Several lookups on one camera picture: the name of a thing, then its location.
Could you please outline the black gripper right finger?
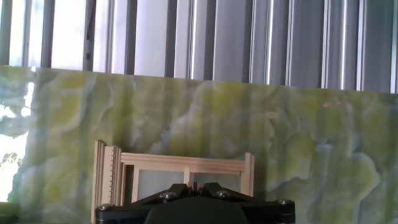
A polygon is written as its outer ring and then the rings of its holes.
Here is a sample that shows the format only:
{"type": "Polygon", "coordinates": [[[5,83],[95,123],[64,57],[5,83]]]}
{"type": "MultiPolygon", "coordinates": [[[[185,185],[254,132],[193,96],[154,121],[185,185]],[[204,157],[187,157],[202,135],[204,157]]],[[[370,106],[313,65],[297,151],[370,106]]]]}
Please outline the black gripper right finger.
{"type": "Polygon", "coordinates": [[[206,208],[222,208],[227,215],[244,217],[248,223],[295,223],[295,202],[289,199],[265,201],[216,182],[196,186],[195,190],[198,196],[213,200],[206,208]]]}

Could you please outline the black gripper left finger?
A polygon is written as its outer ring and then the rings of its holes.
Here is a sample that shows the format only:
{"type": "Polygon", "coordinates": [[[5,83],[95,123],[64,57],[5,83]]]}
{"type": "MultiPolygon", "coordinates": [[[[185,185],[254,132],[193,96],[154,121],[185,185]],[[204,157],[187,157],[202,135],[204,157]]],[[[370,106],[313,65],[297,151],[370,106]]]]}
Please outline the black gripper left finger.
{"type": "Polygon", "coordinates": [[[95,224],[122,223],[126,221],[143,222],[156,206],[195,195],[195,184],[173,184],[146,198],[127,205],[104,203],[95,208],[95,224]]]}

